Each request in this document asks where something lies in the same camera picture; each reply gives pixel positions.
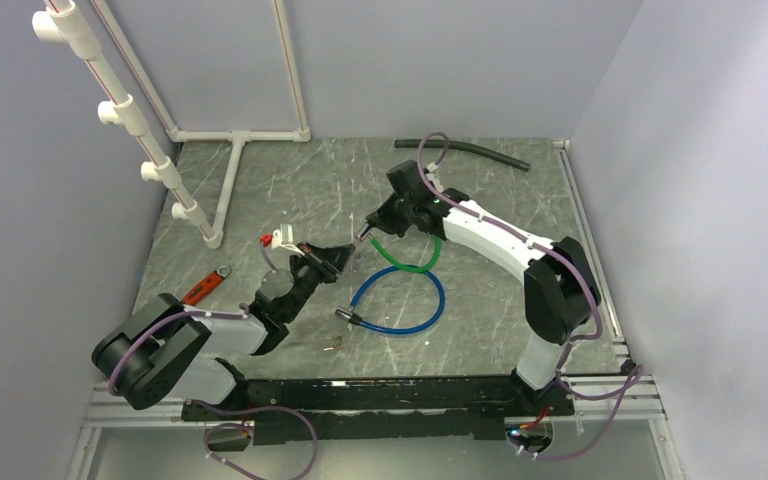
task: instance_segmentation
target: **pvc pipe frame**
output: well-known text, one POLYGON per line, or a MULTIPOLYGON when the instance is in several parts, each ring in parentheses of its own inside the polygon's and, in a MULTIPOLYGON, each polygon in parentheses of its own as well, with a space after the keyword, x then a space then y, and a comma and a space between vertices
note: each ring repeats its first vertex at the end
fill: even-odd
MULTIPOLYGON (((47 0, 55 3, 69 0, 47 0)), ((95 9, 102 23, 107 28, 113 42, 119 48, 125 62, 128 64, 134 77, 137 79, 143 92, 149 100, 158 119, 166 129, 166 134, 173 142, 190 141, 227 141, 232 143, 231 155, 228 159, 228 168, 225 171, 225 180, 222 183, 222 191, 219 194, 219 204, 216 207, 216 216, 213 219, 213 230, 216 237, 213 241, 208 241, 208 246, 217 248, 222 242, 222 236, 225 228, 225 218, 228 213, 228 204, 231 201, 231 193, 234 189, 234 180, 237 176, 237 170, 240 165, 243 146, 252 141, 291 141, 307 142, 310 140, 310 127, 307 123, 304 102, 302 101, 302 89, 299 82, 298 69, 296 67, 295 53, 293 52, 293 43, 290 38, 289 24, 287 22, 287 13, 284 8, 284 0, 272 0, 273 13, 275 14, 275 24, 281 37, 281 47, 284 52, 284 59, 287 64, 287 76, 290 81, 290 88, 293 93, 294 105, 298 116, 299 128, 292 132, 259 132, 249 130, 230 130, 224 132, 188 132, 178 128, 169 110, 157 93, 151 79, 143 68, 137 54, 131 47, 130 42, 125 36, 125 32, 119 26, 119 22, 110 10, 106 0, 90 0, 90 4, 95 9)))
MULTIPOLYGON (((93 44, 97 46, 98 38, 93 33, 92 29, 86 24, 85 20, 83 20, 81 17, 80 9, 74 3, 74 1, 46 0, 45 3, 49 16, 63 19, 75 19, 75 21, 72 22, 72 26, 77 28, 77 31, 79 31, 80 35, 73 38, 68 38, 68 32, 61 31, 60 33, 62 38, 61 40, 57 41, 69 43, 70 47, 72 47, 73 51, 76 52, 78 57, 86 62, 87 67, 90 69, 99 85, 101 85, 101 88, 105 91, 108 98, 110 98, 110 101, 117 106, 133 101, 132 97, 128 95, 125 87, 119 80, 119 77, 116 76, 116 74, 113 72, 113 69, 110 67, 110 64, 107 63, 107 60, 101 53, 100 48, 94 49, 91 54, 81 55, 78 53, 79 50, 83 51, 81 47, 84 45, 93 44)), ((55 39, 52 36, 47 36, 46 40, 52 41, 55 39)), ((136 111, 133 113, 140 120, 140 123, 144 123, 145 119, 139 109, 139 106, 135 105, 135 108, 136 111)), ((139 142, 140 146, 143 148, 146 155, 149 157, 155 167, 164 165, 167 161, 167 157, 166 153, 163 151, 163 148, 160 146, 160 144, 157 142, 157 139, 154 138, 154 135, 152 135, 148 128, 141 130, 141 132, 133 134, 134 138, 137 139, 137 142, 139 142)), ((205 240, 205 242, 207 242, 208 246, 211 248, 219 247, 219 244, 222 241, 221 232, 216 232, 214 228, 209 223, 207 223, 203 210, 199 206, 198 202, 196 202, 196 200, 190 195, 190 192, 187 191, 186 187, 179 184, 169 186, 168 188, 178 200, 178 203, 181 204, 183 210, 189 213, 189 218, 191 219, 192 223, 199 229, 202 238, 205 240)))

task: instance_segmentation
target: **black hose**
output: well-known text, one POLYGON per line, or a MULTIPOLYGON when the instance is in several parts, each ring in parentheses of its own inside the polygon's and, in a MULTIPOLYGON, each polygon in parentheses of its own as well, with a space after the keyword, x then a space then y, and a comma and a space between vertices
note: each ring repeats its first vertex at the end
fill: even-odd
MULTIPOLYGON (((393 146, 396 148, 419 148, 419 141, 420 140, 418 138, 401 138, 393 141, 393 146)), ((425 143, 425 148, 443 148, 443 140, 429 140, 425 143)), ((523 172, 527 172, 531 169, 531 164, 528 162, 518 160, 514 157, 509 157, 504 153, 499 153, 474 143, 458 142, 452 140, 449 142, 449 149, 474 153, 476 155, 489 158, 490 160, 504 163, 509 167, 514 167, 516 169, 522 170, 523 172)))

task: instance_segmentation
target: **white wall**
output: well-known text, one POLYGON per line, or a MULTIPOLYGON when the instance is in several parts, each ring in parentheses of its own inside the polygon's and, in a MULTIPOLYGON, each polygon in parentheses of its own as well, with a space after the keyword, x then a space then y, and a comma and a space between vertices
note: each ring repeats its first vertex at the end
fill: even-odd
POLYGON ((178 128, 299 128, 271 0, 107 0, 178 128))
MULTIPOLYGON (((288 0, 317 136, 568 138, 642 0, 288 0)), ((272 2, 109 0, 185 130, 297 128, 272 2)))
POLYGON ((644 3, 572 138, 692 478, 768 478, 768 1, 644 3))
POLYGON ((163 197, 136 141, 96 118, 106 98, 83 62, 34 36, 42 7, 0 0, 0 479, 63 478, 90 353, 130 312, 163 197))

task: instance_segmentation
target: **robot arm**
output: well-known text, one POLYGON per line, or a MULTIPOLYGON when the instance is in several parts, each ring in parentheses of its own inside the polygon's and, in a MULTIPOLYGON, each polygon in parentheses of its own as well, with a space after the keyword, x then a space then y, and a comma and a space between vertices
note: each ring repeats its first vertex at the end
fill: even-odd
POLYGON ((245 377, 221 358, 199 354, 240 352, 264 355, 289 333, 316 287, 334 283, 355 251, 352 244, 320 248, 302 242, 290 257, 289 270, 268 272, 248 312, 234 320, 206 316, 161 293, 104 338, 93 350, 92 362, 108 378, 126 352, 146 332, 171 315, 193 315, 160 328, 125 359, 115 379, 116 390, 136 410, 148 408, 166 396, 199 398, 208 403, 246 405, 245 377))
POLYGON ((570 271, 557 260, 530 248, 530 243, 552 245, 554 251, 581 272, 599 303, 599 291, 581 245, 569 237, 553 242, 508 224, 529 239, 530 243, 523 243, 497 226, 483 222, 483 217, 491 215, 468 195, 453 188, 443 193, 478 212, 479 218, 450 207, 425 187, 413 160, 392 168, 387 178, 393 194, 367 216, 367 225, 359 237, 364 238, 372 228, 403 236, 408 228, 416 226, 422 232, 469 247, 522 282, 525 316, 535 334, 526 344, 512 379, 521 383, 527 401, 539 403, 554 387, 555 369, 561 355, 573 330, 589 318, 590 308, 570 271))

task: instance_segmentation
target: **floor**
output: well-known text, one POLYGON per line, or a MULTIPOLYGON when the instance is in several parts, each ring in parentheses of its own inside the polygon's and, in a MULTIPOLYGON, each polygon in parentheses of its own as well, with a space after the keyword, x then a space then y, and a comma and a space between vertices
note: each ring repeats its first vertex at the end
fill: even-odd
MULTIPOLYGON (((468 153, 452 152, 443 163, 445 186, 469 194, 489 212, 537 235, 581 240, 564 174, 546 139, 461 139, 531 163, 522 172, 468 153)), ((209 218, 216 208, 231 146, 187 143, 179 158, 184 183, 209 218)), ((243 149, 228 211, 225 238, 208 249, 195 228, 169 215, 167 198, 155 231, 137 307, 160 292, 184 295, 209 271, 229 265, 231 275, 199 307, 233 310, 253 299, 267 267, 261 234, 291 223, 295 240, 329 246, 349 243, 363 218, 390 193, 386 171, 415 156, 390 139, 314 139, 309 143, 255 142, 243 149)), ((429 151, 429 160, 436 156, 429 151)), ((415 229, 404 238, 377 236, 404 262, 424 263, 433 241, 415 229)), ((273 254, 279 267, 286 255, 273 254)), ((371 245, 333 285, 320 286, 290 335, 262 357, 225 355, 250 378, 385 377, 509 373, 530 335, 520 282, 501 267, 460 245, 444 243, 434 273, 447 302, 431 329, 406 338, 348 329, 334 317, 363 281, 388 263, 371 245), (342 350, 325 350, 342 335, 342 350)), ((359 307, 367 320, 406 327, 424 322, 437 307, 436 291, 421 275, 388 275, 359 307)), ((584 327, 592 330, 592 321, 584 327)), ((610 332, 609 325, 605 331, 610 332)), ((610 335, 573 351, 568 373, 616 372, 610 335)))

